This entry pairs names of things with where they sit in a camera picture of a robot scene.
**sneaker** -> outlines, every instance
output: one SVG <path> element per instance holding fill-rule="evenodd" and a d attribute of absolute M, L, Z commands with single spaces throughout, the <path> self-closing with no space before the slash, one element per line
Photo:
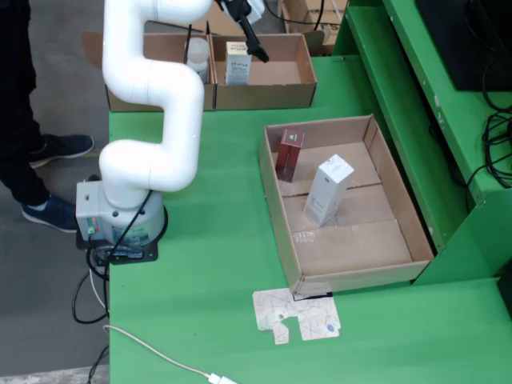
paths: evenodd
<path fill-rule="evenodd" d="M 57 196 L 51 196 L 45 209 L 41 211 L 22 205 L 23 216 L 28 221 L 51 226 L 67 234 L 74 234 L 77 231 L 75 211 L 74 204 L 69 204 Z"/>
<path fill-rule="evenodd" d="M 58 158 L 79 158 L 94 148 L 90 136 L 74 134 L 72 136 L 53 136 L 44 134 L 45 146 L 30 154 L 30 166 L 36 169 Z"/>

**white bottle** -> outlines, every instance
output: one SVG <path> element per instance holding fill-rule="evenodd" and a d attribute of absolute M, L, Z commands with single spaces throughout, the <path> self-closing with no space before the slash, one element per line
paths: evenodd
<path fill-rule="evenodd" d="M 191 38 L 186 64 L 195 70 L 204 84 L 208 84 L 208 57 L 210 47 L 204 38 Z"/>

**gray floor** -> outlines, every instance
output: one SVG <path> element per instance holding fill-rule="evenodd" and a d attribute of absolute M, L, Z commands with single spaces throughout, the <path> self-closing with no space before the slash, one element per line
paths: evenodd
<path fill-rule="evenodd" d="M 76 183 L 98 173 L 98 153 L 108 140 L 102 76 L 83 57 L 80 43 L 83 30 L 102 30 L 103 0 L 31 4 L 36 119 L 44 132 L 90 134 L 97 145 L 87 158 L 55 162 L 39 172 L 52 193 L 73 201 Z M 256 30 L 284 31 L 269 14 Z M 70 314 L 74 288 L 86 271 L 74 236 L 27 222 L 0 186 L 0 377 L 84 367 L 96 360 L 107 336 L 100 325 L 75 324 Z M 79 313 L 84 318 L 101 313 L 89 285 L 80 297 Z"/>

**cable plug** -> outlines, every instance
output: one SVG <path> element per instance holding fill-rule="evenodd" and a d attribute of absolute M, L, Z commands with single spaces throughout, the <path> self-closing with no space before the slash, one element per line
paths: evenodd
<path fill-rule="evenodd" d="M 216 374 L 211 374 L 208 378 L 208 382 L 210 384 L 237 384 L 230 378 L 227 378 L 226 376 L 217 376 Z"/>

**dark red box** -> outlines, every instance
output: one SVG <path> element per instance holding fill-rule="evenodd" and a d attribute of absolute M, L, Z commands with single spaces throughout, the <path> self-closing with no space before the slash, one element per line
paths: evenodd
<path fill-rule="evenodd" d="M 279 180 L 292 182 L 295 167 L 297 166 L 298 153 L 301 151 L 304 142 L 304 133 L 300 130 L 286 129 L 281 138 L 279 146 L 278 161 L 275 165 L 275 172 Z"/>

